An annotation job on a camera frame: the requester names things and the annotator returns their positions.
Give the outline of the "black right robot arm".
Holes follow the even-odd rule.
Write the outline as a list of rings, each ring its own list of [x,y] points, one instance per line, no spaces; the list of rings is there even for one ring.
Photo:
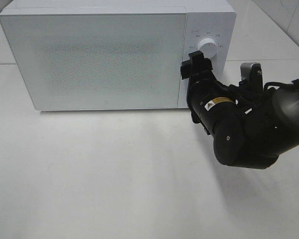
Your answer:
[[[192,121],[213,137],[213,150],[226,166],[266,169],[299,145],[299,79],[263,82],[259,63],[240,67],[238,85],[224,85],[200,51],[182,62]]]

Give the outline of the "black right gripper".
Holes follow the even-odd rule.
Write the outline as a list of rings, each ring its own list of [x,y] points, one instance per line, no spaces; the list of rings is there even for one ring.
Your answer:
[[[180,67],[181,79],[188,79],[187,105],[194,123],[204,127],[208,135],[241,136],[241,110],[228,87],[214,74],[212,62],[201,51],[189,53]]]

